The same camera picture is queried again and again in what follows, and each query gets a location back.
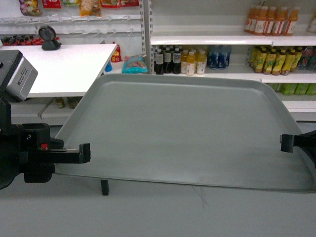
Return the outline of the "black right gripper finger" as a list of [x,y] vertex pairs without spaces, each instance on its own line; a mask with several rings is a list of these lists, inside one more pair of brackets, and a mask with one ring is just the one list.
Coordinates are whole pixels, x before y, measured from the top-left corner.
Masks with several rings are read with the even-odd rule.
[[280,136],[280,143],[282,152],[292,153],[294,146],[294,135],[291,134],[282,134]]

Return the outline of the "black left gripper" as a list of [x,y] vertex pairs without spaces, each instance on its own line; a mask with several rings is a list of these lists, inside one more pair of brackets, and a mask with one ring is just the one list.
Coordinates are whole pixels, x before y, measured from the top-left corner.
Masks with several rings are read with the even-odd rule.
[[12,124],[11,105],[0,100],[0,188],[7,188],[19,174],[26,183],[46,183],[55,173],[54,163],[90,162],[90,144],[78,150],[63,149],[64,141],[50,136],[46,123]]

